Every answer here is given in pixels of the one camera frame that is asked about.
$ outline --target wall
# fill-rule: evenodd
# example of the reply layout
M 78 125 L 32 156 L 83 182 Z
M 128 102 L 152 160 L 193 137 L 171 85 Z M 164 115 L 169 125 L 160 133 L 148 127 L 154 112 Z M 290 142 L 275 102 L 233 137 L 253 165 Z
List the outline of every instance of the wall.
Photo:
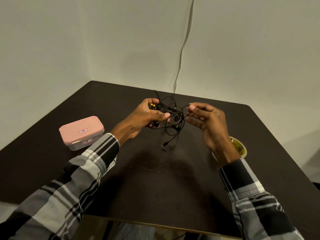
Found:
M 75 0 L 1 0 L 0 149 L 90 80 Z
M 78 0 L 92 80 L 172 91 L 192 0 Z M 319 0 L 195 0 L 177 93 L 248 104 L 320 182 Z

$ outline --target shirt cuff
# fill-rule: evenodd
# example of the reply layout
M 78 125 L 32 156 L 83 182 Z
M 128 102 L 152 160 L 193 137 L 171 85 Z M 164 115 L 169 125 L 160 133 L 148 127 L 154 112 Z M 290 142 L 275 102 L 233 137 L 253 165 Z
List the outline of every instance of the shirt cuff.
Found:
M 232 201 L 239 201 L 265 191 L 243 158 L 220 168 L 219 174 Z
M 106 133 L 86 149 L 82 156 L 93 161 L 104 175 L 115 165 L 119 150 L 117 138 L 111 133 Z

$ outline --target hand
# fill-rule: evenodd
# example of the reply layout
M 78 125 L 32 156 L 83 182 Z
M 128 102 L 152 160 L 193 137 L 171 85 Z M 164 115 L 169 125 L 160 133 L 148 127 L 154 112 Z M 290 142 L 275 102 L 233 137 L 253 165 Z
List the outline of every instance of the hand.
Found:
M 185 120 L 202 130 L 206 146 L 222 166 L 241 158 L 230 140 L 223 111 L 210 104 L 190 103 L 187 112 L 189 116 Z
M 157 103 L 159 100 L 156 98 L 146 98 L 126 119 L 114 127 L 111 134 L 118 139 L 120 145 L 136 137 L 143 127 L 149 126 L 151 121 L 170 121 L 170 113 L 149 109 L 149 104 Z

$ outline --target wrist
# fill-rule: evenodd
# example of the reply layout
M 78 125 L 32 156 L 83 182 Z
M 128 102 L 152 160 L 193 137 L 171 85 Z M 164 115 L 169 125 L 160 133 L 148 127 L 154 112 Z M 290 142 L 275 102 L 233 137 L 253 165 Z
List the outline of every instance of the wrist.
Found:
M 241 158 L 230 138 L 220 140 L 211 151 L 221 166 L 225 166 Z
M 122 121 L 117 124 L 110 133 L 117 138 L 120 146 L 122 146 L 128 139 L 130 139 L 130 134 L 132 131 L 133 127 L 130 125 L 130 123 Z

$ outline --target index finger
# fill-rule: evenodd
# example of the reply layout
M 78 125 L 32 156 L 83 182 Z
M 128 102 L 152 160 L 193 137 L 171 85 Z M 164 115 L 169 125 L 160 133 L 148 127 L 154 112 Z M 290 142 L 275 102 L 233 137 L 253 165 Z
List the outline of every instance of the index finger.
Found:
M 206 104 L 206 103 L 190 103 L 189 105 L 191 105 L 191 104 L 193 104 L 194 106 L 196 106 L 199 109 L 209 111 L 209 112 L 212 112 L 214 109 L 217 109 L 216 107 L 213 107 L 212 105 Z
M 159 99 L 157 98 L 146 98 L 142 101 L 142 104 L 158 104 L 159 103 Z

